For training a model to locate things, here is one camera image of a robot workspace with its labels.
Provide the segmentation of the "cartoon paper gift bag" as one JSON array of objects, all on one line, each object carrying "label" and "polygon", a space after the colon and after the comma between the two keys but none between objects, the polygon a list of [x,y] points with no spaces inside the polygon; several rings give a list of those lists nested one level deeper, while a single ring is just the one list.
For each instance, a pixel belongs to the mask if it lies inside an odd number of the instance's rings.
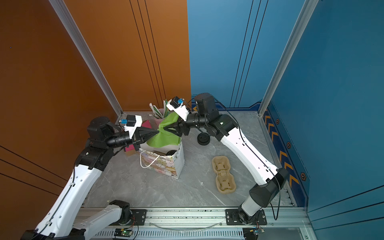
[{"label": "cartoon paper gift bag", "polygon": [[[172,156],[167,156],[166,153],[171,150],[177,152]],[[139,149],[139,154],[140,165],[143,169],[153,170],[174,179],[180,177],[185,164],[183,142],[177,146],[168,145],[162,148],[153,148],[143,144]]]}]

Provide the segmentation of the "pulp cup carrier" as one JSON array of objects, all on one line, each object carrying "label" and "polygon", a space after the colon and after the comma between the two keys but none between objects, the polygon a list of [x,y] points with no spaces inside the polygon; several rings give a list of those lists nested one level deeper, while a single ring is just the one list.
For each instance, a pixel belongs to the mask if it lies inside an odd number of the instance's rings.
[{"label": "pulp cup carrier", "polygon": [[213,170],[216,176],[216,186],[221,194],[231,194],[236,191],[237,185],[234,176],[230,173],[231,164],[226,156],[217,156],[212,159]]}]

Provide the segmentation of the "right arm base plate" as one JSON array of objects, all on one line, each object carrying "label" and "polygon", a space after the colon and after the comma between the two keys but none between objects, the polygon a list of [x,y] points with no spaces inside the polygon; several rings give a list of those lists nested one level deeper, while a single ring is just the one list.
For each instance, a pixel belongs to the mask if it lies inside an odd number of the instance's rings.
[{"label": "right arm base plate", "polygon": [[238,209],[226,209],[225,215],[228,226],[266,226],[268,224],[264,210],[259,210],[252,217],[249,217],[247,214],[239,213]]}]

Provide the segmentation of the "black cup lid stack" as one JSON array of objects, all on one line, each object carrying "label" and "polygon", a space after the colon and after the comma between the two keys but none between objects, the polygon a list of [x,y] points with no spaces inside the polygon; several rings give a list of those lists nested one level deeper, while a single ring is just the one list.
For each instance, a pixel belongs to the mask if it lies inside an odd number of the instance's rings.
[{"label": "black cup lid stack", "polygon": [[200,133],[197,137],[198,144],[201,146],[206,146],[210,143],[211,138],[207,133]]}]

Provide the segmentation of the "green napkin stack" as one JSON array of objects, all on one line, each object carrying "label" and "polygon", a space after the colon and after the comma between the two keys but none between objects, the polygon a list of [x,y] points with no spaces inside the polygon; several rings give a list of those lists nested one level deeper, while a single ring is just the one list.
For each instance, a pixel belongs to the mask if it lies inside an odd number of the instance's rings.
[{"label": "green napkin stack", "polygon": [[153,148],[162,148],[168,145],[177,146],[181,142],[181,137],[170,133],[165,130],[168,125],[174,124],[178,121],[179,115],[177,113],[169,114],[160,124],[159,133],[147,141],[147,144]]}]

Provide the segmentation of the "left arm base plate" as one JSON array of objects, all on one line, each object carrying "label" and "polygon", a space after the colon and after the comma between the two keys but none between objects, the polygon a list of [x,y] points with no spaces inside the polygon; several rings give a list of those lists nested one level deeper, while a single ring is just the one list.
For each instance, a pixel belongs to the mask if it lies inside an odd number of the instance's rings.
[{"label": "left arm base plate", "polygon": [[147,210],[145,209],[130,209],[122,212],[121,218],[117,221],[120,226],[143,226],[146,221]]}]

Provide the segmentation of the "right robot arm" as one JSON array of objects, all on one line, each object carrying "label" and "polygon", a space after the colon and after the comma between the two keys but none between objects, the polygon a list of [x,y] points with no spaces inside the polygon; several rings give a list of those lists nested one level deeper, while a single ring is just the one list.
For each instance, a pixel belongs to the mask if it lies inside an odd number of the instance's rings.
[{"label": "right robot arm", "polygon": [[204,128],[209,136],[216,138],[239,158],[256,182],[238,209],[240,221],[250,225],[263,208],[271,205],[276,196],[281,196],[289,172],[268,161],[248,141],[235,117],[219,112],[216,105],[218,100],[214,96],[202,93],[194,100],[197,111],[191,112],[183,99],[171,99],[167,108],[179,118],[175,123],[165,126],[164,130],[181,137],[187,136],[192,128]]}]

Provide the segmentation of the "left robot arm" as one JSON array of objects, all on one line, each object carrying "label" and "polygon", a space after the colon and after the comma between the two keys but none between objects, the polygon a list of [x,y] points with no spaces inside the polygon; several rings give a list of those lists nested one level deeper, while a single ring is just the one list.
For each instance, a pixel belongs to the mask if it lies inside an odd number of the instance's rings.
[{"label": "left robot arm", "polygon": [[130,204],[119,200],[112,201],[83,223],[75,223],[86,196],[117,149],[133,146],[138,150],[159,133],[142,127],[141,116],[130,115],[123,122],[124,130],[107,117],[97,117],[90,122],[87,127],[90,137],[75,161],[70,179],[43,220],[34,230],[23,233],[23,240],[89,240],[110,224],[134,223]]}]

